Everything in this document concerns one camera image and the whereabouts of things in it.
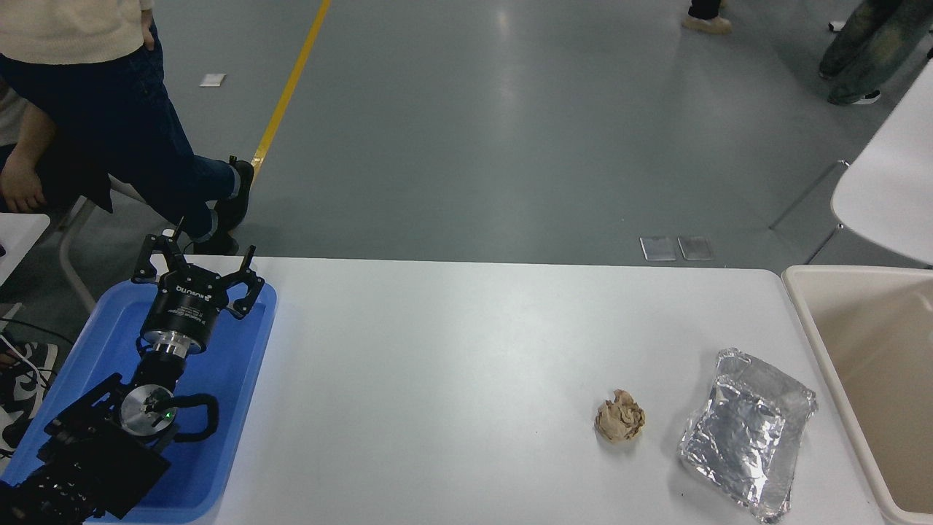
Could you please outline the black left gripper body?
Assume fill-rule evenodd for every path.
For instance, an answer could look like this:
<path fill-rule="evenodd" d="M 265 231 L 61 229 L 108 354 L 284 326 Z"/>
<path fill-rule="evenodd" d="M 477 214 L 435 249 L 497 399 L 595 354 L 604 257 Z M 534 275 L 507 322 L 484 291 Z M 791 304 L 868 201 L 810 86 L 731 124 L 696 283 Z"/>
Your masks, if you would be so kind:
<path fill-rule="evenodd" d="M 140 329 L 149 343 L 166 333 L 179 333 L 192 345 L 211 340 L 220 310 L 227 305 L 227 289 L 219 273 L 196 266 L 184 266 L 164 273 L 157 283 L 157 294 Z"/>

